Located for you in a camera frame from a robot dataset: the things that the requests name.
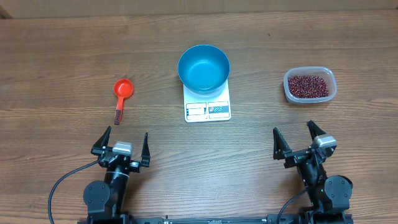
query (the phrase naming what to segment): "measuring cup handle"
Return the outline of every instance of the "measuring cup handle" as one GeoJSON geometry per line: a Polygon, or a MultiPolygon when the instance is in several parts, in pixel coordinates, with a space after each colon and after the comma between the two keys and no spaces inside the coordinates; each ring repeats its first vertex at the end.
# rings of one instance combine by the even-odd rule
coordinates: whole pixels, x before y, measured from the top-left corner
{"type": "Polygon", "coordinates": [[[116,114],[114,115],[114,125],[119,125],[122,120],[122,111],[116,110],[116,114]]]}
{"type": "Polygon", "coordinates": [[[122,112],[123,112],[123,97],[118,97],[118,104],[116,106],[116,114],[114,115],[114,125],[119,125],[122,120],[122,112]]]}

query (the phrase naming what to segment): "wooden table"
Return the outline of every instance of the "wooden table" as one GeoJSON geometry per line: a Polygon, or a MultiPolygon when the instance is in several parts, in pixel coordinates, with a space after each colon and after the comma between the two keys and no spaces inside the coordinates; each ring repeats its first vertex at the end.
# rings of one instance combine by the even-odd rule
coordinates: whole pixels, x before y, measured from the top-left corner
{"type": "MultiPolygon", "coordinates": [[[[272,159],[272,128],[294,149],[313,119],[338,148],[328,175],[354,182],[356,223],[398,219],[398,11],[270,12],[0,21],[0,222],[49,223],[55,181],[96,159],[93,143],[113,124],[113,83],[135,84],[110,145],[149,133],[150,168],[132,174],[125,209],[137,217],[255,217],[277,213],[303,186],[272,159]],[[187,124],[181,54],[213,44],[231,61],[232,119],[187,124]],[[286,102],[294,67],[334,71],[330,103],[286,102]]],[[[56,223],[86,217],[83,189],[103,179],[90,167],[53,198],[56,223]]],[[[286,212],[308,205],[307,196],[286,212]]]]}

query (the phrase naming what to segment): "bowl rim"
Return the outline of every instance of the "bowl rim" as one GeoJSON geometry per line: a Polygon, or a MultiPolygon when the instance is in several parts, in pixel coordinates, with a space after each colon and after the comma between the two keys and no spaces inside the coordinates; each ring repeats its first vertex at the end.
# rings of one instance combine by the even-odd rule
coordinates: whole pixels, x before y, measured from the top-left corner
{"type": "Polygon", "coordinates": [[[216,87],[209,88],[209,89],[207,89],[207,90],[197,90],[197,89],[194,88],[195,91],[200,91],[200,92],[204,92],[204,93],[205,93],[205,92],[208,92],[208,91],[217,90],[218,88],[222,87],[222,86],[225,84],[225,82],[228,80],[229,74],[231,73],[231,62],[229,61],[228,56],[227,56],[221,49],[219,49],[218,47],[216,47],[216,46],[214,46],[214,45],[210,45],[210,44],[199,44],[199,45],[192,46],[192,47],[190,47],[189,49],[187,49],[186,51],[184,51],[184,53],[181,54],[181,57],[180,57],[180,59],[178,60],[178,65],[177,65],[178,77],[180,78],[181,82],[182,82],[188,89],[191,89],[191,90],[192,90],[192,87],[191,87],[191,86],[188,86],[188,85],[182,80],[182,78],[181,78],[181,74],[180,74],[180,62],[181,62],[181,58],[182,58],[189,50],[191,50],[191,49],[193,49],[193,48],[195,48],[195,47],[213,47],[213,48],[215,48],[216,50],[218,50],[218,51],[220,51],[221,53],[223,53],[223,55],[225,56],[226,61],[228,62],[228,74],[227,74],[225,80],[222,82],[222,84],[220,84],[219,86],[216,86],[216,87]]]}

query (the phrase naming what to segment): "kitchen scale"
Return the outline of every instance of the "kitchen scale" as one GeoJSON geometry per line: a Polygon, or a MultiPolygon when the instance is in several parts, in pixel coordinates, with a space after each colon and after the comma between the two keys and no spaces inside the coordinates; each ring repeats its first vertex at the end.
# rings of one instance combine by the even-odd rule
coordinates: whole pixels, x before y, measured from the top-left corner
{"type": "Polygon", "coordinates": [[[184,114],[188,123],[228,121],[231,119],[228,81],[214,93],[201,95],[183,85],[184,114]]]}

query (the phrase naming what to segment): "blue bowl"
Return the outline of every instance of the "blue bowl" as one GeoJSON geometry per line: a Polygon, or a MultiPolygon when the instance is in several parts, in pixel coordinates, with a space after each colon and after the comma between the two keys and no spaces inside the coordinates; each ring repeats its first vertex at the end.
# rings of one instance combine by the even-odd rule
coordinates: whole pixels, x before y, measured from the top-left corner
{"type": "Polygon", "coordinates": [[[212,45],[196,45],[182,54],[178,75],[194,93],[208,95],[224,87],[230,71],[228,57],[212,45]]]}

